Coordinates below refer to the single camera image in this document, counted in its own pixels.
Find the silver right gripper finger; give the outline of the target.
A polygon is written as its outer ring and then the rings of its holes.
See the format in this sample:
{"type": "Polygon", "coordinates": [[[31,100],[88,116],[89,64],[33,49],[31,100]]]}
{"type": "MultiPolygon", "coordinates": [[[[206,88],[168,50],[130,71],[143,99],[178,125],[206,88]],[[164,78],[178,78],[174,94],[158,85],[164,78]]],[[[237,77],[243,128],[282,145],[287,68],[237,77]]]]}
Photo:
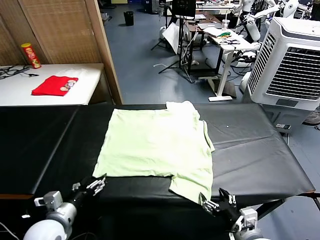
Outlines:
{"type": "Polygon", "coordinates": [[[227,190],[219,188],[219,206],[220,208],[235,208],[237,205],[236,196],[230,194],[227,190]]]}
{"type": "Polygon", "coordinates": [[[199,193],[199,201],[202,208],[207,213],[217,213],[220,211],[220,205],[211,200],[208,200],[202,192],[199,193]]]}

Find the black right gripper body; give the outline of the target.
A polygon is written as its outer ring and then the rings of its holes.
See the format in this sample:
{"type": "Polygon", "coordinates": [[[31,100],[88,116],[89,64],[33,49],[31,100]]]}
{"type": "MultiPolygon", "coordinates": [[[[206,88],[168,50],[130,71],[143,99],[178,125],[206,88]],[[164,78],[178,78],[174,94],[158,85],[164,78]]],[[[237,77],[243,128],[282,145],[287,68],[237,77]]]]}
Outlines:
{"type": "Polygon", "coordinates": [[[219,202],[219,207],[213,210],[213,215],[222,217],[227,223],[231,225],[235,224],[238,218],[241,216],[237,209],[236,203],[219,202]]]}

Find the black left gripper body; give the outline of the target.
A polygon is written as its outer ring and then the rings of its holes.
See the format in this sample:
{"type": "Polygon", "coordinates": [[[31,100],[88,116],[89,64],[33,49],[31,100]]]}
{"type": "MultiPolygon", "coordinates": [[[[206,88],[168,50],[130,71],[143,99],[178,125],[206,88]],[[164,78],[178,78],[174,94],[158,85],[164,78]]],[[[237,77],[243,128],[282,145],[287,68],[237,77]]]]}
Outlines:
{"type": "Polygon", "coordinates": [[[87,186],[91,184],[94,180],[96,180],[96,177],[93,176],[86,176],[83,178],[80,182],[80,191],[85,195],[85,196],[93,196],[94,190],[93,189],[87,189],[87,186]]]}

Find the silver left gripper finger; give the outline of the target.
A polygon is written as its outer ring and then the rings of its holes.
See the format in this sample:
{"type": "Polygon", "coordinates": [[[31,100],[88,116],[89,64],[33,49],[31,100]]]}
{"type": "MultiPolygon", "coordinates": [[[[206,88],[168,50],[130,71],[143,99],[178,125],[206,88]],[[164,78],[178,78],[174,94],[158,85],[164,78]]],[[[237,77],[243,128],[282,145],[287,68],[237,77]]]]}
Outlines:
{"type": "Polygon", "coordinates": [[[93,196],[96,196],[98,193],[100,193],[103,188],[105,187],[106,183],[104,181],[98,182],[94,187],[93,187],[93,196]]]}
{"type": "Polygon", "coordinates": [[[99,183],[99,182],[106,182],[106,177],[105,176],[102,176],[102,177],[99,177],[97,179],[95,179],[92,183],[90,183],[86,188],[87,189],[90,189],[90,190],[93,190],[93,187],[99,183]]]}

